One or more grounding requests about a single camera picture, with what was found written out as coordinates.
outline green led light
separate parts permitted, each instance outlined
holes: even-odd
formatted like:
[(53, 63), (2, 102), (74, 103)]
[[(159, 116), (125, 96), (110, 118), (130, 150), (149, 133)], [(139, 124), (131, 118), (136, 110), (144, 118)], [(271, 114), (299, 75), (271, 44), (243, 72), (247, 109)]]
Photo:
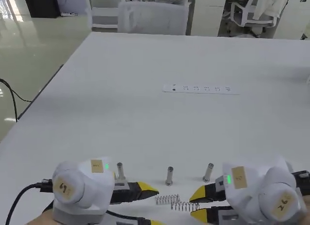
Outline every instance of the green led light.
[(230, 175), (227, 175), (227, 183), (228, 183), (228, 184), (231, 184), (231, 183), (232, 183), (232, 180), (231, 180), (231, 176), (230, 176)]

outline black cabinet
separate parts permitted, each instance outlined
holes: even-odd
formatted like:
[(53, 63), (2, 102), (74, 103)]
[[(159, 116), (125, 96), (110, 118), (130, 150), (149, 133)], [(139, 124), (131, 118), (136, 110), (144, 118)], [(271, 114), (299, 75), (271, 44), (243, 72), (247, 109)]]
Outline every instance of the black cabinet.
[(57, 18), (60, 10), (57, 0), (25, 0), (32, 18)]

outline human hand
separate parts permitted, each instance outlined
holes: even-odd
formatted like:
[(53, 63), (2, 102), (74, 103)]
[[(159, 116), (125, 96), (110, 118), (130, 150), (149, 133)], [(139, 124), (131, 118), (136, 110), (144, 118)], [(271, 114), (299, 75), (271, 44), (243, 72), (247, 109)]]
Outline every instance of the human hand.
[(60, 225), (59, 223), (53, 220), (52, 213), (53, 210), (47, 210), (36, 219), (27, 223), (27, 225)]
[(310, 225), (310, 195), (304, 196), (303, 198), (304, 198), (306, 207), (308, 209), (308, 212), (306, 216), (300, 221), (299, 225)]

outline robotic hand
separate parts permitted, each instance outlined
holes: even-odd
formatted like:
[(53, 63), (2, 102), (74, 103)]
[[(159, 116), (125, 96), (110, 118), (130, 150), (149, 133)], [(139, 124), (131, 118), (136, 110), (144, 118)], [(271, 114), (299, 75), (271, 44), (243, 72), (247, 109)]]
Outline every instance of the robotic hand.
[(310, 194), (308, 171), (291, 173), (279, 158), (270, 166), (238, 166), (225, 163), (223, 176), (214, 184), (199, 188), (190, 202), (228, 201), (230, 206), (192, 212), (212, 224), (290, 224), (306, 214), (302, 196)]
[(144, 218), (108, 211), (109, 204), (142, 200), (158, 194), (143, 182), (115, 182), (108, 158), (87, 160), (78, 165), (63, 162), (53, 178), (53, 219), (64, 225), (160, 225)]

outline white table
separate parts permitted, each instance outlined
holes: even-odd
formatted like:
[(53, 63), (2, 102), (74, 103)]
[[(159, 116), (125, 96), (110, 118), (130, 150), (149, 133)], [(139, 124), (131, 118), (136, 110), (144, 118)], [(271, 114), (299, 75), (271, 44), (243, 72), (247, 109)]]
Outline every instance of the white table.
[[(213, 179), (224, 161), (276, 154), (296, 171), (310, 169), (309, 52), (303, 41), (92, 33), (0, 144), (0, 224), (19, 191), (64, 160), (111, 156), (129, 181), (181, 200), (203, 184), (209, 162)], [(169, 83), (230, 85), (240, 95), (163, 93)], [(25, 224), (52, 199), (28, 191), (11, 224)], [(153, 198), (110, 209), (199, 224)]]

